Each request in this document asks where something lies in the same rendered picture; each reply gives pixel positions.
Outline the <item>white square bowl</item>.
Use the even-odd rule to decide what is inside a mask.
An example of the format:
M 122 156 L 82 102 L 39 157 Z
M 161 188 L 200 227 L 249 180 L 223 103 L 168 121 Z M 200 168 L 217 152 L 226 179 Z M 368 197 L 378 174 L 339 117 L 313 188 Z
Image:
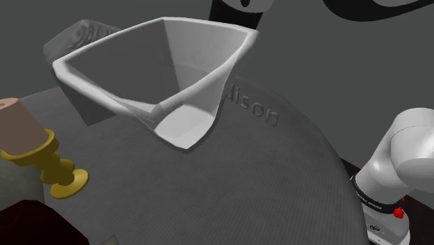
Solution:
M 84 45 L 55 60 L 56 77 L 97 109 L 141 121 L 170 144 L 188 149 L 213 125 L 226 81 L 258 32 L 185 17 L 160 17 Z

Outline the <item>large grey ribbed domed object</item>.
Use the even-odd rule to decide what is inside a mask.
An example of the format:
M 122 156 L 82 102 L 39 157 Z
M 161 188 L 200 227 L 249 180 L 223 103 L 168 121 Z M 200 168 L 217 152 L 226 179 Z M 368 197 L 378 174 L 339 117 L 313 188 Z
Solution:
M 362 208 L 328 140 L 286 100 L 241 85 L 280 121 L 225 100 L 210 134 L 176 150 L 130 119 L 91 127 L 59 88 L 42 119 L 88 186 L 47 204 L 97 245 L 369 245 Z

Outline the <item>gold candlestick with pink candle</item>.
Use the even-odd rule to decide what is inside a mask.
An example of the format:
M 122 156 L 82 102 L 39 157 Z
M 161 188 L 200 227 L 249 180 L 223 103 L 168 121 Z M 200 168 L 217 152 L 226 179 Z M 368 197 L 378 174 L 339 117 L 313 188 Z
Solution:
M 0 157 L 40 170 L 41 181 L 51 186 L 51 196 L 66 199 L 87 185 L 89 174 L 62 159 L 59 145 L 54 131 L 43 128 L 18 98 L 0 99 Z

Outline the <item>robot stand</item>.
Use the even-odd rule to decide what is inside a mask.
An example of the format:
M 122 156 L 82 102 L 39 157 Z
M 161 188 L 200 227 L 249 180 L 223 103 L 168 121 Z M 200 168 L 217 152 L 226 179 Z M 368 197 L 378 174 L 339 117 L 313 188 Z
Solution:
M 434 210 L 408 195 L 393 165 L 375 161 L 359 169 L 342 162 L 361 196 L 372 245 L 434 245 Z

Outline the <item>dark red box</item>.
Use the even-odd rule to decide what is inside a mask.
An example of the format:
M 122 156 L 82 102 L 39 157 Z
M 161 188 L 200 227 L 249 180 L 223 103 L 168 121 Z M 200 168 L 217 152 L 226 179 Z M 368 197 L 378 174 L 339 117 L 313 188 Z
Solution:
M 0 211 L 0 245 L 90 245 L 58 212 L 37 200 Z

